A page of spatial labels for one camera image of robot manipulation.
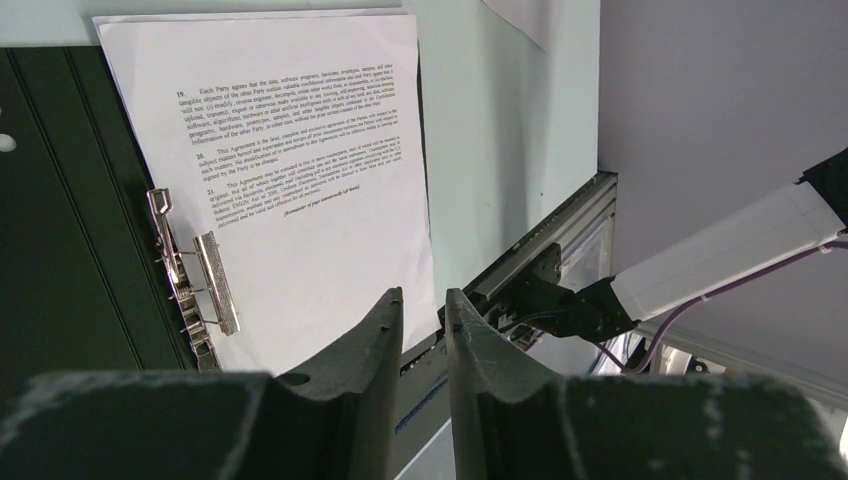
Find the clipboard clip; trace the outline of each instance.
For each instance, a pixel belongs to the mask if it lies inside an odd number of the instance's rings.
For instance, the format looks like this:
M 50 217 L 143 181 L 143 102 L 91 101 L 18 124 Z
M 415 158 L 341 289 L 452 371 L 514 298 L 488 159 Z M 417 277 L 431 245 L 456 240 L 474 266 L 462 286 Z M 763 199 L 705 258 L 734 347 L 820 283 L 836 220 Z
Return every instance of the clipboard clip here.
M 174 245 L 171 229 L 168 225 L 168 213 L 173 210 L 171 194 L 167 188 L 155 188 L 147 192 L 147 202 L 150 214 L 156 225 L 158 241 L 156 247 L 165 266 L 168 282 L 171 284 L 172 299 L 176 299 L 180 313 L 188 332 L 191 348 L 197 356 L 198 367 L 201 371 L 220 370 L 218 358 L 212 345 L 212 339 L 207 324 L 216 324 L 224 335 L 232 335 L 239 331 L 238 314 L 233 303 L 221 254 L 215 242 L 215 234 L 207 232 L 194 238 L 194 252 L 180 252 Z M 200 261 L 203 276 L 206 280 L 205 289 L 195 289 L 185 271 L 183 256 L 195 255 Z M 195 295 L 208 291 L 212 298 L 212 306 L 218 317 L 217 322 L 204 320 L 197 305 Z

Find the cable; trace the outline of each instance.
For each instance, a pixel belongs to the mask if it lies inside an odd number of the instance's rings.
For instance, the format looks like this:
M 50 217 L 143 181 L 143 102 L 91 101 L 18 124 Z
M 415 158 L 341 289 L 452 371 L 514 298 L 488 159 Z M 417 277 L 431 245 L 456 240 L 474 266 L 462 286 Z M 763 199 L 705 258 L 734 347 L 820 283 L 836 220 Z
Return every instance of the cable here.
M 558 315 L 564 315 L 564 314 L 565 314 L 565 310 L 550 310 L 550 311 L 547 311 L 547 312 L 538 312 L 538 313 L 532 313 L 530 315 L 525 315 L 525 316 L 519 318 L 518 320 L 510 323 L 509 325 L 499 328 L 498 333 L 506 333 L 506 332 L 510 331 L 511 329 L 513 329 L 514 327 L 517 327 L 517 326 L 524 324 L 524 323 L 527 323 L 527 322 L 532 322 L 533 320 L 541 320 L 543 318 L 554 318 L 554 317 L 557 317 Z
M 826 244 L 822 245 L 822 247 L 848 250 L 848 242 L 830 242 L 830 243 L 826 243 Z M 793 255 L 789 258 L 786 258 L 784 260 L 781 260 L 781 261 L 775 263 L 774 265 L 770 265 L 770 266 L 768 266 L 768 267 L 766 267 L 762 270 L 756 271 L 756 272 L 751 273 L 751 274 L 749 274 L 745 277 L 742 277 L 739 280 L 736 280 L 735 282 L 730 282 L 723 287 L 719 287 L 719 288 L 717 288 L 717 289 L 715 289 L 715 290 L 713 290 L 713 291 L 711 291 L 711 292 L 709 292 L 705 295 L 702 295 L 702 296 L 697 297 L 697 298 L 693 298 L 692 300 L 689 300 L 688 302 L 681 304 L 676 309 L 674 309 L 673 312 L 671 312 L 671 315 L 669 315 L 663 321 L 663 323 L 660 325 L 660 328 L 657 329 L 657 333 L 654 334 L 654 339 L 651 341 L 651 346 L 648 347 L 648 351 L 645 353 L 645 358 L 643 358 L 642 361 L 639 362 L 639 365 L 637 365 L 636 368 L 634 368 L 632 370 L 627 368 L 621 362 L 621 360 L 616 358 L 615 354 L 610 352 L 609 349 L 606 348 L 605 346 L 603 346 L 599 343 L 595 343 L 595 346 L 598 347 L 598 349 L 601 352 L 603 352 L 604 355 L 609 357 L 609 359 L 612 360 L 612 362 L 614 364 L 616 364 L 617 367 L 621 368 L 622 373 L 642 373 L 643 371 L 645 371 L 645 368 L 648 366 L 648 364 L 654 358 L 654 355 L 657 353 L 657 348 L 659 348 L 660 344 L 662 343 L 661 342 L 662 337 L 665 335 L 665 333 L 668 331 L 668 329 L 671 328 L 671 325 L 674 323 L 674 321 L 677 320 L 678 317 L 680 317 L 681 314 L 683 314 L 683 312 L 685 312 L 689 308 L 693 307 L 694 305 L 697 305 L 697 304 L 703 302 L 704 300 L 709 300 L 713 297 L 721 295 L 722 293 L 729 292 L 729 291 L 731 291 L 731 290 L 733 290 L 737 287 L 741 287 L 742 285 L 753 282 L 754 280 L 757 280 L 758 278 L 765 277 L 766 275 L 768 275 L 770 273 L 773 273 L 777 270 L 780 270 L 781 268 L 783 268 L 787 265 L 791 265 L 791 264 L 793 264 L 793 263 L 795 263 L 799 260 L 807 258 L 810 255 L 813 255 L 813 254 L 815 254 L 816 252 L 819 252 L 819 251 L 821 251 L 821 247 L 812 248 L 810 250 L 795 254 L 795 255 Z

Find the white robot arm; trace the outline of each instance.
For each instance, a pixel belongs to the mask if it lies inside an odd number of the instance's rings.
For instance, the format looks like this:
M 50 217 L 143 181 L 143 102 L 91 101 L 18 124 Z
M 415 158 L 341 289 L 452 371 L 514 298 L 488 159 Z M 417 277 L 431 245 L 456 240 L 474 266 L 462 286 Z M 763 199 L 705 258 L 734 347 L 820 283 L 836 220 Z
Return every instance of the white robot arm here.
M 836 239 L 848 232 L 846 225 L 848 150 L 638 265 L 577 293 L 557 293 L 555 312 L 528 315 L 526 323 L 554 336 L 578 335 L 599 343 L 676 309 L 658 331 L 661 335 L 674 318 L 700 300 L 800 260 L 817 248 L 845 248 Z

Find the black bracket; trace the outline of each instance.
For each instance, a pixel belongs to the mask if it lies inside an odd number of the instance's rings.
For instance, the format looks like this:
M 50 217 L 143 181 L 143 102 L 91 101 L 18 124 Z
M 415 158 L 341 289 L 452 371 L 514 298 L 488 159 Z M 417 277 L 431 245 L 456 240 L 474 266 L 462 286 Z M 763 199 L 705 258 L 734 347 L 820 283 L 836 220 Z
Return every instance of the black bracket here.
M 516 322 L 555 337 L 579 336 L 603 342 L 636 328 L 611 287 L 612 278 L 580 292 L 558 285 L 562 251 L 553 244 L 533 260 L 499 300 L 510 305 Z
M 848 226 L 848 149 L 805 171 L 804 180 Z

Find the paper document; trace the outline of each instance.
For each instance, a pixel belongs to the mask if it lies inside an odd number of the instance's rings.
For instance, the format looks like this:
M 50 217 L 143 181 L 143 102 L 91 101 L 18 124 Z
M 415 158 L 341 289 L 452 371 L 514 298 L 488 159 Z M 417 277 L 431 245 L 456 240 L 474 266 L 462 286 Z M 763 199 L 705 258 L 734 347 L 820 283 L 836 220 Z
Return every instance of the paper document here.
M 220 245 L 241 324 L 209 328 L 225 370 L 283 373 L 395 286 L 404 349 L 438 329 L 414 17 L 98 30 L 153 181 L 171 190 L 177 246 L 210 230 Z
M 194 22 L 198 20 L 262 20 L 272 18 L 365 17 L 381 15 L 406 15 L 402 8 L 352 8 L 346 10 L 293 10 L 277 12 L 232 13 L 163 13 L 159 15 L 111 15 L 94 17 L 99 28 L 108 23 Z
M 548 52 L 553 46 L 555 26 L 559 21 L 563 1 L 483 0 L 483 3 Z

